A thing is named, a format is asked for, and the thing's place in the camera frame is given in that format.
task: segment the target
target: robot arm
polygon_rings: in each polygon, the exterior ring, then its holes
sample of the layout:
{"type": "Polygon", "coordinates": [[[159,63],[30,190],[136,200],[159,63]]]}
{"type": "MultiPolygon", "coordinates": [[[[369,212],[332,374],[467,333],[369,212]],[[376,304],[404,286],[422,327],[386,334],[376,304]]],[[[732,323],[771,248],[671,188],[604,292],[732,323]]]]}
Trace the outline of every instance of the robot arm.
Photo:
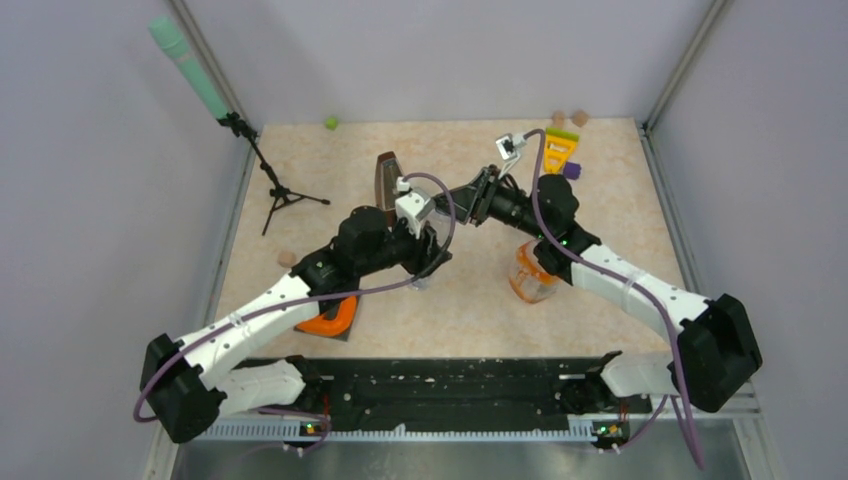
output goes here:
{"type": "MultiPolygon", "coordinates": [[[[517,158],[514,135],[498,139],[506,166],[517,158]]],[[[451,191],[457,221],[479,226],[488,218],[541,239],[534,249],[539,264],[570,285],[594,292],[640,320],[667,342],[676,339],[692,405],[708,412],[724,403],[762,365],[762,357],[741,302],[729,295],[713,301],[669,285],[631,265],[576,221],[579,202],[562,175],[544,175],[538,182],[541,216],[558,243],[583,262],[598,265],[626,279],[598,272],[563,254],[543,235],[533,213],[531,198],[515,182],[505,181],[494,165],[483,168],[468,185],[451,191]],[[668,311],[674,333],[637,283],[668,311]]],[[[437,209],[447,211],[443,195],[435,197],[437,209]]],[[[608,356],[600,378],[616,397],[635,394],[678,394],[669,353],[608,356]]]]}
{"type": "Polygon", "coordinates": [[[320,380],[299,357],[233,368],[280,333],[350,296],[363,276],[402,265],[408,273],[425,277],[450,259],[446,248],[436,243],[435,230],[422,222],[434,208],[429,196],[411,189],[396,207],[398,220],[392,228],[382,210],[353,210],[329,245],[305,256],[253,301],[175,341],[163,334],[148,344],[142,391],[166,362],[182,356],[147,395],[156,419],[174,442],[191,440],[219,415],[295,403],[310,381],[320,380]]]}

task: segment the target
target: white cable clip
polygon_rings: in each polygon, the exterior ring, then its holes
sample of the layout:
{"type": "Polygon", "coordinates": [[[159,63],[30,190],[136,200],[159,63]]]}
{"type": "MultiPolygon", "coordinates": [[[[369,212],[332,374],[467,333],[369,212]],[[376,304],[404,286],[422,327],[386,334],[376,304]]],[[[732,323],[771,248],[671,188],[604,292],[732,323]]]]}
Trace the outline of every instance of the white cable clip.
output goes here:
{"type": "Polygon", "coordinates": [[[227,320],[233,324],[235,328],[241,328],[244,326],[244,319],[237,312],[233,312],[227,316],[227,320]]]}
{"type": "Polygon", "coordinates": [[[630,275],[627,276],[627,282],[625,282],[624,287],[621,289],[621,309],[624,310],[624,313],[630,315],[630,289],[633,287],[633,284],[638,282],[642,277],[645,276],[645,271],[636,269],[630,272],[630,275]]]}

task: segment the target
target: tripod stand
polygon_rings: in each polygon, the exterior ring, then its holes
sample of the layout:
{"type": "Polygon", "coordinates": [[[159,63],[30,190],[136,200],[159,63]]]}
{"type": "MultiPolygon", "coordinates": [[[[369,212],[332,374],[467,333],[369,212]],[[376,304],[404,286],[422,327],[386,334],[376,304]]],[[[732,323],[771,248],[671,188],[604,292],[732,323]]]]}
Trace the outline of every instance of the tripod stand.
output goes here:
{"type": "Polygon", "coordinates": [[[330,204],[330,201],[326,198],[317,198],[311,195],[293,192],[283,186],[277,178],[277,174],[274,173],[274,169],[271,168],[271,164],[265,160],[265,156],[263,156],[262,152],[259,151],[259,146],[256,144],[256,137],[258,136],[256,130],[251,128],[251,126],[248,125],[238,113],[230,112],[226,117],[219,118],[218,123],[221,124],[221,126],[229,127],[235,136],[247,139],[251,148],[253,148],[253,151],[256,152],[256,156],[259,157],[259,168],[268,175],[268,179],[271,180],[271,183],[274,186],[274,188],[270,190],[270,195],[274,198],[274,203],[271,205],[271,210],[268,211],[268,218],[265,220],[265,227],[262,229],[262,236],[265,236],[265,233],[268,231],[268,225],[271,223],[271,217],[274,215],[274,212],[281,208],[287,207],[301,200],[313,200],[324,205],[330,204]]]}

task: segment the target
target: clear plastic container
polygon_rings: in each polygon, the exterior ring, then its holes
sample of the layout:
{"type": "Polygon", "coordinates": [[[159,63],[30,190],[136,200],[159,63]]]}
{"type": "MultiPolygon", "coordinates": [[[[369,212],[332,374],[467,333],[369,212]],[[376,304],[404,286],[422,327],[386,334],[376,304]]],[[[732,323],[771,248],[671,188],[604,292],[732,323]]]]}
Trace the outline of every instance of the clear plastic container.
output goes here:
{"type": "Polygon", "coordinates": [[[518,247],[509,269],[509,284],[515,294],[527,303],[538,303],[556,292],[559,278],[549,275],[536,261],[533,248],[539,243],[531,240],[518,247]]]}
{"type": "MultiPolygon", "coordinates": [[[[439,244],[439,246],[443,246],[445,244],[445,239],[448,237],[448,232],[450,231],[450,216],[442,215],[436,210],[432,210],[429,214],[427,214],[424,221],[429,223],[436,231],[436,243],[439,244]]],[[[409,285],[409,288],[413,290],[426,290],[430,286],[434,275],[438,275],[438,270],[426,278],[420,278],[412,282],[409,285]]]]}

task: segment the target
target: microphone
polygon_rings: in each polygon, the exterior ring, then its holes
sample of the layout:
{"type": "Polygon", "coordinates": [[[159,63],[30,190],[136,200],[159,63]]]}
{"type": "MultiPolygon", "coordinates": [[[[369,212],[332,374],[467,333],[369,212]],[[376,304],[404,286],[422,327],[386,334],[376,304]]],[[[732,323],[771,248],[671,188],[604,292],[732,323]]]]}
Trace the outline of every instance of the microphone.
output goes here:
{"type": "Polygon", "coordinates": [[[194,89],[194,93],[200,97],[203,104],[206,105],[209,113],[216,120],[226,119],[229,108],[221,100],[221,96],[215,90],[212,80],[203,71],[203,67],[200,66],[200,62],[194,56],[191,47],[189,47],[188,42],[174,22],[163,15],[150,22],[147,29],[150,31],[150,35],[153,36],[153,40],[159,45],[159,48],[180,69],[183,77],[191,85],[191,88],[194,89]]]}

